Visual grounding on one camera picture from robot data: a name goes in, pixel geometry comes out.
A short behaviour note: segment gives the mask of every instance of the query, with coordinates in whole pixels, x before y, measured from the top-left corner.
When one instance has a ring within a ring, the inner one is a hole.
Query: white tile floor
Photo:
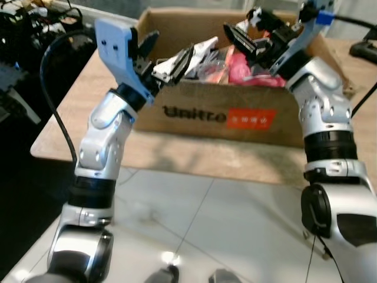
[[[161,254],[179,247],[181,283],[208,282],[217,268],[234,271],[244,283],[304,283],[311,245],[302,238],[300,217],[300,192],[293,187],[122,169],[106,282],[144,282],[164,266]],[[46,271],[56,224],[3,283]],[[340,283],[319,248],[308,283]]]

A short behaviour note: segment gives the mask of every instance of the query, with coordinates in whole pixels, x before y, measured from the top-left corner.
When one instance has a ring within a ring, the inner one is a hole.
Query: red label
[[[275,115],[276,110],[231,108],[227,119],[227,127],[268,130]]]

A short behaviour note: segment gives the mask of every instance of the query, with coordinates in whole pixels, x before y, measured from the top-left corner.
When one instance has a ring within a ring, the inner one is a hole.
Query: blue component
[[[318,25],[331,25],[332,21],[334,20],[334,13],[321,10],[318,13],[316,18],[316,24]]]

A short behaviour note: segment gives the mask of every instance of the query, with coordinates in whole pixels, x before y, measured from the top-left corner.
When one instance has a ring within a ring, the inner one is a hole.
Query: cardboard box
[[[277,12],[284,21],[295,16]],[[146,10],[137,25],[139,38],[157,29],[160,32],[150,58],[169,58],[189,46],[219,37],[217,47],[230,43],[223,23],[236,24],[245,19],[244,12],[202,9],[163,8]],[[256,30],[252,38],[262,37]],[[350,86],[322,36],[313,40],[307,50],[324,59]],[[135,124],[136,130],[160,131],[200,137],[303,146],[296,100],[284,88],[203,84],[182,81],[165,87],[152,107],[144,107]]]

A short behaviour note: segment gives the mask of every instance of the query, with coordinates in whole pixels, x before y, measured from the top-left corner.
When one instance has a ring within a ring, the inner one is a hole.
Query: white wall
[[[343,0],[338,14],[362,19],[377,25],[377,0]],[[327,36],[342,39],[361,39],[367,32],[366,28],[335,21]]]

